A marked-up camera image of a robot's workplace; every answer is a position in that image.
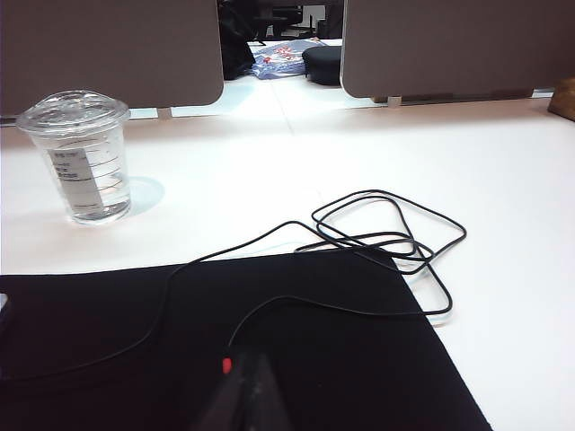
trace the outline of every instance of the cup lid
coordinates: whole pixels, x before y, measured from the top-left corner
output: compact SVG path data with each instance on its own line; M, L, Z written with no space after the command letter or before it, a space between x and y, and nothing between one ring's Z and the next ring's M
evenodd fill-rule
M129 119L126 103L97 92L57 92L16 119L16 126L34 136L85 136L114 128Z

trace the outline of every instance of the black cable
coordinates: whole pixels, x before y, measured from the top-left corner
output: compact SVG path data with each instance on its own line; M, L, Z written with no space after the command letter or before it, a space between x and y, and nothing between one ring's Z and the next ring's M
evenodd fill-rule
M346 199L350 199L352 197L355 197L357 195L365 195L365 196L362 196L360 198L354 198L354 199L350 200L349 202L345 202L341 205L338 205L334 209L327 211L326 214L324 214L323 216L318 218L317 214L319 212L323 211L324 209L333 207L337 204L340 204L340 202L345 201ZM399 200L403 201L404 203L411 204L411 205L413 205L419 209L422 209L426 212L429 212L429 213L433 214L434 216L438 216L444 220L447 220L449 223L453 224L455 227L457 227L459 230L461 230L462 234L460 236L458 236L457 238L455 238L453 241L448 242L447 244L442 246L438 251L433 251L430 247L428 247L425 244L418 242L414 239L413 234L411 232L411 229L408 226L407 221L405 220L403 212L402 212L400 206L394 200L394 198L399 199ZM332 225L327 224L325 222L325 220L329 216L336 214L338 211L341 211L343 208L349 207L353 204L356 204L356 203L361 202L361 201L366 200L366 199L382 199L386 202L390 202L395 207L395 209L397 210L399 217L402 220L403 227L405 228L407 233L396 232L396 231L383 231L383 232L377 232L377 233L362 233L362 234L358 234L358 235L347 235L344 232L336 229ZM57 370L55 372L51 372L51 373L34 374L34 375L28 375L28 376L14 376L14 377L9 376L9 375L8 376L0 376L0 383L29 382L29 381L34 381L34 380L39 380L39 379L44 379L44 378L49 378L49 377L58 377L58 376L64 375L64 374L71 374L74 372L83 371L87 368L90 368L90 367L93 367L96 365L110 362L111 360L113 360L115 358L123 356L132 350L135 350L137 347L142 346L146 341L151 339L156 334L156 332L158 332L160 330L160 328L162 326L161 324L162 324L164 317L165 317L166 305L168 303L169 293L171 292L171 289L173 286L173 280L180 272L182 272L184 269L189 268L195 264L198 264L204 260L212 259L212 258L215 258L217 256L227 254L231 251L236 251L236 250L242 249L244 247L247 247L251 244L254 244L255 242L262 240L263 238L266 238L267 236L270 236L271 234L275 233L279 229L281 229L285 226L288 226L288 225L292 225L292 224L293 225L299 225L299 226L305 228L310 233L313 233L314 235L316 235L322 239L321 242L316 242L313 244L309 244L309 245L297 248L296 249L297 252L305 252L306 250L313 250L313 249L317 249L319 247L331 245L331 246L333 246L335 248L339 248L339 249L351 249L352 252L354 254L357 254L360 258L368 259L369 261L372 261L373 263L375 263L375 264L377 264L383 268L392 270L394 272L398 272L398 273L403 274L403 275L415 274L415 273L419 272L420 270L422 270L423 268L427 268L429 270L430 274L434 277L434 279L438 283L441 291L445 295L445 297L447 299L447 305L441 309L420 311L420 312L401 312L401 311L399 311L399 312L367 312L367 311L362 311L362 310L354 310L354 309L346 308L346 307L339 306L339 305L323 303L323 302L307 299L307 298L300 297L300 296L279 295L279 296L274 296L274 297L264 301L263 303L258 304L257 306L252 308L248 313L246 313L244 315L244 317L238 322L238 324L236 325L236 327L234 328L234 330L232 332L232 335L231 335L231 337L227 343L227 345L229 347L231 347L234 344L234 341L235 341L238 333L240 332L240 330L242 329L244 324L248 320L251 319L251 317L253 317L258 311L260 311L261 309L270 305L271 303L278 302L278 301L291 300L291 301L297 301L297 302L301 302L301 303L311 304L313 306L317 306L317 307L321 307L321 308L325 308L325 309L329 309L329 310L334 310L334 311L338 311L338 312L347 312L347 313L356 314L356 315L376 316L376 317L430 316L430 315L444 314L446 312L449 312L452 309L453 299L451 297L451 294L449 293L449 291L447 290L446 286L443 284L441 279L438 277L438 275L435 272L435 270L433 269L433 267L431 267L430 263L433 259L435 259L437 256L439 256L445 250L447 250L448 248L457 244L458 242L462 241L465 238L465 236L467 235L467 231L465 230L465 228L461 224L456 222L455 220L447 217L446 215L442 215L441 213L439 213L437 211L431 210L431 209L426 208L420 204L417 204L417 203L415 203L415 202L413 202L407 198L402 198L401 196L395 195L394 193L387 192L384 190L379 190L379 189L362 190L362 191L350 193L349 195L344 196L343 198L336 199L336 200L330 202L329 204L326 204L326 205L316 209L312 213L312 218L315 221L315 229L308 226L307 224L304 224L304 223L299 222L297 220L286 221L282 224L275 226L274 228L270 229L266 233L264 233L264 234L262 234L256 238L253 238L247 242L236 245L234 247L230 247L228 249L224 249L221 251L216 251L214 253L210 253L206 256L192 260L188 263L182 264L179 267L175 268L168 275L168 277L165 280L164 288L162 289L162 292L161 292L160 305L158 306L155 317L152 320L152 323L149 326L148 330L140 339L138 339L134 343L124 347L123 349L117 350L117 351L115 351L115 352L113 352L107 356L101 356L97 359L94 359L93 361L89 361L89 362L86 362L86 363L83 363L80 365L74 365L74 366L62 368L62 369L59 369L59 370ZM329 235L327 232L325 232L323 228L329 229L332 232L337 233L341 237L339 237L339 238L333 237L333 236ZM399 237L399 239L385 240L385 241L380 241L380 242L375 242L375 243L365 243L365 242L361 241L361 240L366 239L366 238L376 238L376 237L381 237L381 236L383 236L383 237L393 236L393 237ZM393 245L393 244L398 244L398 243L410 244L412 246L411 251L393 252L393 251L388 251L385 248L383 248L386 245ZM423 254L422 249L428 253L427 257ZM365 250L375 251L376 253L382 253L382 255L385 257L385 259L389 259L391 257L394 259L405 259L408 261L418 261L418 262L421 262L421 264L414 270L403 271L403 270L398 269L397 267L392 267L383 261L374 259L373 257L366 255L364 252L362 252Z

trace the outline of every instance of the cup label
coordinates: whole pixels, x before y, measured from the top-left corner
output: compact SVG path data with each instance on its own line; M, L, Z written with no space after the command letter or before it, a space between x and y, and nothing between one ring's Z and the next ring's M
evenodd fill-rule
M83 148L48 150L62 192L75 213L103 210L102 197Z

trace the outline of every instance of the plastic cup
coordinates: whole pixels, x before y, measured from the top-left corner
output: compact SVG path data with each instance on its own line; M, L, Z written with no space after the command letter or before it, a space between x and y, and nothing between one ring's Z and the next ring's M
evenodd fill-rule
M59 92L16 120L41 150L72 218L102 224L129 211L122 101L86 90Z

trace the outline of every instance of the white desk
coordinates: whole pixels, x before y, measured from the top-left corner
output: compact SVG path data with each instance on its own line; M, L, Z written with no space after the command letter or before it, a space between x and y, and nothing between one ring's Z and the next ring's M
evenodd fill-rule
M436 330L493 428L571 431L575 123L547 113L547 103L314 113L283 110L275 97L261 116L130 121L135 211L95 228L64 218L40 157L4 128L2 270L183 262L289 218L309 221L312 209L347 192L389 189L469 230L436 264L455 299ZM421 222L415 233L425 242L439 230ZM291 230L251 250L310 241ZM436 301L426 277L408 281L421 301Z

